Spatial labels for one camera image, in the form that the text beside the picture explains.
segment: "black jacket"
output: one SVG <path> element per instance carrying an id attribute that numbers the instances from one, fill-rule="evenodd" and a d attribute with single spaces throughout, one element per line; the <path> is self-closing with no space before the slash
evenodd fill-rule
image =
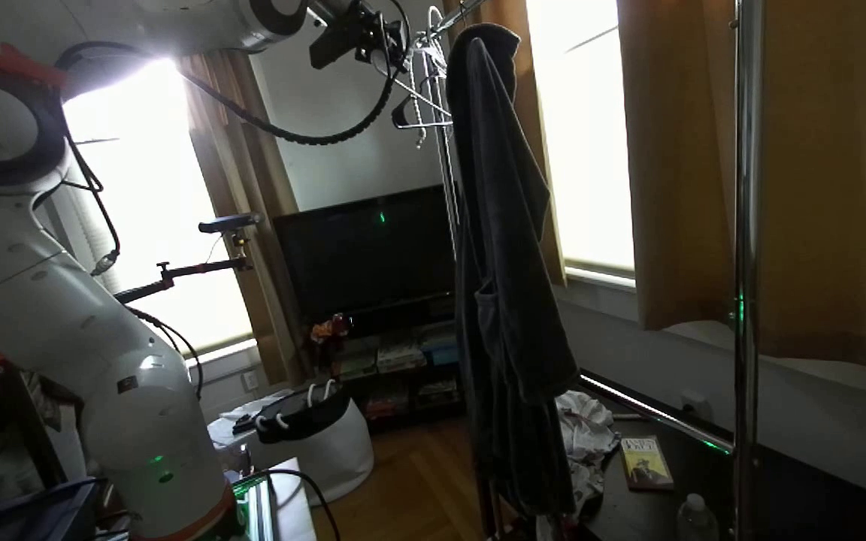
<path id="1" fill-rule="evenodd" d="M 447 71 L 459 155 L 458 328 L 478 467 L 528 513 L 573 512 L 555 396 L 579 381 L 539 238 L 547 188 L 510 110 L 516 37 L 465 31 Z"/>

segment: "floor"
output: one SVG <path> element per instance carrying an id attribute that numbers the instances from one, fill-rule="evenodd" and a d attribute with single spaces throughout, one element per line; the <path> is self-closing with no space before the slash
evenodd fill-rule
<path id="1" fill-rule="evenodd" d="M 379 432 L 372 475 L 331 502 L 344 541 L 474 541 L 481 538 L 472 449 L 463 418 Z M 317 508 L 317 533 L 331 527 Z"/>

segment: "black cable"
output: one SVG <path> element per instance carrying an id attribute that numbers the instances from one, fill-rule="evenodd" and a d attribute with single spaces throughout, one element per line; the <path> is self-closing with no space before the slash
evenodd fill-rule
<path id="1" fill-rule="evenodd" d="M 110 49 L 110 52 L 123 52 L 123 54 L 137 54 L 137 59 L 148 59 L 144 52 L 133 49 L 133 45 L 123 45 L 123 44 L 79 44 L 73 49 L 67 49 L 59 54 L 59 62 L 53 64 L 56 71 L 73 71 L 80 54 L 88 49 Z M 302 135 L 302 132 L 291 132 L 291 131 L 282 131 L 282 127 L 274 127 L 257 116 L 251 116 L 246 110 L 240 110 L 239 103 L 231 103 L 229 96 L 223 96 L 216 89 L 205 86 L 202 80 L 197 80 L 194 73 L 181 71 L 181 76 L 202 95 L 207 95 L 210 99 L 216 99 L 220 105 L 225 105 L 231 116 L 239 116 L 240 121 L 252 125 L 257 131 L 263 132 L 271 132 L 282 142 L 291 142 L 291 146 L 339 146 L 339 142 L 350 142 L 354 135 L 360 135 L 388 105 L 390 95 L 395 95 L 395 83 L 398 83 L 398 71 L 390 66 L 390 52 L 381 40 L 381 62 L 384 62 L 384 86 L 379 91 L 379 99 L 375 105 L 368 112 L 363 121 L 359 121 L 354 127 L 344 131 L 344 132 L 335 132 L 335 135 Z"/>
<path id="2" fill-rule="evenodd" d="M 174 336 L 190 350 L 190 358 L 194 358 L 194 365 L 197 365 L 197 400 L 202 400 L 202 358 L 200 358 L 200 351 L 194 350 L 194 344 L 190 344 L 181 330 L 174 330 L 174 328 L 167 326 L 167 323 L 163 323 L 163 328 L 167 328 L 170 334 L 174 334 Z"/>
<path id="3" fill-rule="evenodd" d="M 323 512 L 324 512 L 324 516 L 331 519 L 335 541 L 339 541 L 336 516 L 335 516 L 331 505 L 324 502 L 320 484 L 317 484 L 310 475 L 305 475 L 305 472 L 298 472 L 298 470 L 269 470 L 269 475 L 295 475 L 295 479 L 302 479 L 305 484 L 310 484 L 313 492 L 317 492 L 317 499 L 320 499 L 320 505 L 323 505 Z"/>
<path id="4" fill-rule="evenodd" d="M 411 27 L 410 27 L 405 10 L 402 10 L 402 4 L 400 4 L 400 0 L 390 0 L 390 4 L 395 4 L 395 10 L 400 13 L 400 22 L 402 22 L 402 33 L 405 33 L 405 49 L 410 49 L 410 40 L 411 40 Z"/>
<path id="5" fill-rule="evenodd" d="M 74 191 L 88 191 L 88 192 L 94 192 L 94 202 L 97 202 L 97 209 L 101 209 L 101 215 L 103 215 L 103 222 L 106 222 L 106 229 L 110 229 L 110 238 L 111 238 L 111 251 L 97 263 L 97 269 L 94 269 L 94 273 L 89 278 L 101 278 L 101 273 L 106 273 L 110 269 L 116 269 L 116 263 L 123 255 L 123 242 L 120 242 L 120 233 L 116 229 L 116 222 L 111 222 L 111 216 L 110 216 L 110 209 L 106 209 L 106 202 L 103 202 L 103 180 L 101 180 L 101 174 L 89 168 L 89 163 L 80 158 L 80 151 L 79 151 L 79 146 L 74 146 L 74 140 L 73 140 L 73 131 L 70 131 L 70 121 L 67 121 L 67 112 L 63 112 L 63 105 L 56 105 L 56 116 L 59 116 L 59 121 L 63 121 L 63 135 L 67 135 L 67 146 L 70 146 L 70 151 L 73 151 L 73 158 L 74 158 L 74 166 L 80 168 L 80 174 L 83 174 L 83 188 L 80 183 L 70 183 L 70 180 L 63 180 L 67 188 L 74 188 Z"/>
<path id="6" fill-rule="evenodd" d="M 130 306 L 130 314 L 133 314 L 137 320 L 155 326 L 155 328 L 171 344 L 174 351 L 181 351 L 181 350 L 178 350 L 178 344 L 174 344 L 171 336 L 178 336 L 178 340 L 190 350 L 190 358 L 197 360 L 197 400 L 202 400 L 202 384 L 205 384 L 205 378 L 202 378 L 202 358 L 200 358 L 200 351 L 194 350 L 194 344 L 190 344 L 181 330 L 174 330 L 171 326 L 167 326 L 163 320 L 157 320 L 157 316 L 151 316 L 151 314 L 141 314 L 141 309 L 137 309 L 137 306 Z"/>

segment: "electronic device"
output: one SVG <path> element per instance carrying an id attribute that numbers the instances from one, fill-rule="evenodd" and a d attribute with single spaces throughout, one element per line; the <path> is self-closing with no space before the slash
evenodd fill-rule
<path id="1" fill-rule="evenodd" d="M 291 215 L 274 229 L 305 326 L 347 314 L 368 336 L 455 316 L 441 188 Z"/>

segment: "tv stand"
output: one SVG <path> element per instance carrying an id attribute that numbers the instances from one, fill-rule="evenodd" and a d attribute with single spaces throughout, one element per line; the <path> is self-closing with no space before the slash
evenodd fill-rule
<path id="1" fill-rule="evenodd" d="M 463 412 L 455 323 L 350 340 L 335 367 L 371 432 Z"/>

